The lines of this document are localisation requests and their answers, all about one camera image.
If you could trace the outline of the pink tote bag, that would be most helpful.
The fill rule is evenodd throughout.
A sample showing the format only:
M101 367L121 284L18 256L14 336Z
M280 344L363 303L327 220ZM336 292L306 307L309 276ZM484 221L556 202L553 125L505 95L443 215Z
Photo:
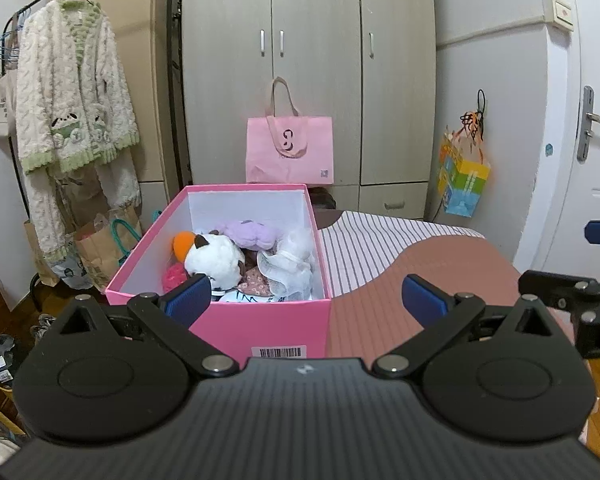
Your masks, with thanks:
M287 91L289 116L275 115L276 84ZM273 79L264 116L247 122L246 181L333 185L334 163L332 118L302 115L294 106L287 81Z

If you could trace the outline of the striped cloth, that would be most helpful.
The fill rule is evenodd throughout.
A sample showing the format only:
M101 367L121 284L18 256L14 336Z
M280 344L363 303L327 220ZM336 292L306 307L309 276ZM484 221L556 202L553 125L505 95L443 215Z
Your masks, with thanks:
M454 260L455 242L486 239L464 226L368 212L317 209L315 220L334 298L376 280L402 257L417 269L440 268Z

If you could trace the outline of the blue wet wipes pack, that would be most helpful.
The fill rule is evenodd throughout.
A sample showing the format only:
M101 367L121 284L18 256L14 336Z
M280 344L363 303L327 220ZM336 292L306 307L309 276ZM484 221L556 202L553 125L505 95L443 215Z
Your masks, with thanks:
M259 302L270 304L271 302L281 302L284 300L285 297L249 295L238 289L229 290L219 298L219 302L229 302L230 304L258 304Z

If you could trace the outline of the white fluffy plush toy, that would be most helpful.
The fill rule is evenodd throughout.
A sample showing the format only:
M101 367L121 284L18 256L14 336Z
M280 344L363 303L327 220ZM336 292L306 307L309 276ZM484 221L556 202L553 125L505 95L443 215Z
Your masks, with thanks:
M258 269L268 280L273 297L287 301L302 301L311 297L312 249L311 231L295 229L285 233L274 249L258 252Z

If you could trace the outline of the cream green knit cardigan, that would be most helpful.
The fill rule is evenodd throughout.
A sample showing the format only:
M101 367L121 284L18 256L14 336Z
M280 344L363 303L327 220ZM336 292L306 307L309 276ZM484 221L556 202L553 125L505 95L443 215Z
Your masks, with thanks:
M24 22L16 138L30 221L46 259L69 252L58 179L91 169L110 208L140 206L131 154L140 132L114 31L98 2L53 0Z

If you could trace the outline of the black clothes rack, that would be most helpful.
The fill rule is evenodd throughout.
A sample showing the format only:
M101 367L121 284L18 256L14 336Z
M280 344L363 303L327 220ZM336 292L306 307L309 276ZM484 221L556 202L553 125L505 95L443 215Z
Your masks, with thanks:
M2 35L39 4L9 14ZM110 18L134 107L140 144L133 151L143 203L140 222L193 182L182 83L181 0L92 0Z

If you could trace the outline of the pink cardboard storage box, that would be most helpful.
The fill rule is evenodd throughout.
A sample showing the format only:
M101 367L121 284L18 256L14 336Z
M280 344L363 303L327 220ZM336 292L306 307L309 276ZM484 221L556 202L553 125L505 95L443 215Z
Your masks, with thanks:
M238 363L324 358L332 291L305 185L184 188L114 274L108 302L164 294L177 261L202 279L202 297L173 315L208 344Z

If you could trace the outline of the orange plush ball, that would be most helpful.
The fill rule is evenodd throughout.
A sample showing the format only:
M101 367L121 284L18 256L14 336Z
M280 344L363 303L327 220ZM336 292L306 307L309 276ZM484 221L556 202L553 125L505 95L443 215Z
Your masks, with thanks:
M172 240L173 255L178 262L183 263L190 248L195 245L196 234L189 231L181 231L174 235Z

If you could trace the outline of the pink fluffy strawberry plush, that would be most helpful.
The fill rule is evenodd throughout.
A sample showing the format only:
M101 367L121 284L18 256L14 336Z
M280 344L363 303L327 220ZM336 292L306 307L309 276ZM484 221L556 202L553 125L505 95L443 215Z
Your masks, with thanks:
M166 294L173 289L178 288L188 280L184 264L176 262L171 264L161 275L162 292Z

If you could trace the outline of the purple plush toy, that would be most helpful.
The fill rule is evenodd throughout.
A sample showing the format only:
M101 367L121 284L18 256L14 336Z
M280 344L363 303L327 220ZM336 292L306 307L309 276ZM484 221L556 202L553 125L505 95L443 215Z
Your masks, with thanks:
M253 220L222 224L219 232L232 240L238 248L252 252L273 249L279 238L279 230Z

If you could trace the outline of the pink floral fabric scrunchie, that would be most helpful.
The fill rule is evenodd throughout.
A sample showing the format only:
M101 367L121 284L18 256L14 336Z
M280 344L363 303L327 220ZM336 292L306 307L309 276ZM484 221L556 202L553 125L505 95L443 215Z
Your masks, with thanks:
M268 279L261 273L257 266L247 270L237 289L247 296L271 297L271 287Z

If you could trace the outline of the grey wooden wardrobe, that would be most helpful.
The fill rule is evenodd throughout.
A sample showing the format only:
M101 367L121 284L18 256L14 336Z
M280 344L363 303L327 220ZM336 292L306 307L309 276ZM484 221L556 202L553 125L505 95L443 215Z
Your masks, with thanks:
M434 0L182 0L193 180L245 180L247 124L332 120L339 207L420 219L434 140Z

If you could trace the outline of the teal gift bag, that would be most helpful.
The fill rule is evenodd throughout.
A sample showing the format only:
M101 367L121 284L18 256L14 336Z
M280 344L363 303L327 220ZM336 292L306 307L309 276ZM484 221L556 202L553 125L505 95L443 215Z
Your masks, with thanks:
M142 237L140 236L140 233L129 224L129 222L119 218L112 220L110 232L112 240L120 252L118 265L122 266L126 259L129 258L133 248L142 239Z

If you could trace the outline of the white brown plush toy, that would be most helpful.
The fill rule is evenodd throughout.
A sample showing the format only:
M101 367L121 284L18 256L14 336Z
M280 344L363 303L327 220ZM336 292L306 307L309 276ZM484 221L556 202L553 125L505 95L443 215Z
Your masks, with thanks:
M184 261L189 275L208 276L212 289L229 290L242 280L245 265L244 253L222 234L197 234L195 245Z

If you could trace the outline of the white door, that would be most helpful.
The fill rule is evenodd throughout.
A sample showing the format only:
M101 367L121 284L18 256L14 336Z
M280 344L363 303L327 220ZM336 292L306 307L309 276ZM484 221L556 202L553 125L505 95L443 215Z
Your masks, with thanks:
M600 280L600 0L566 0L572 32L548 33L544 139L531 207L513 258L519 271Z

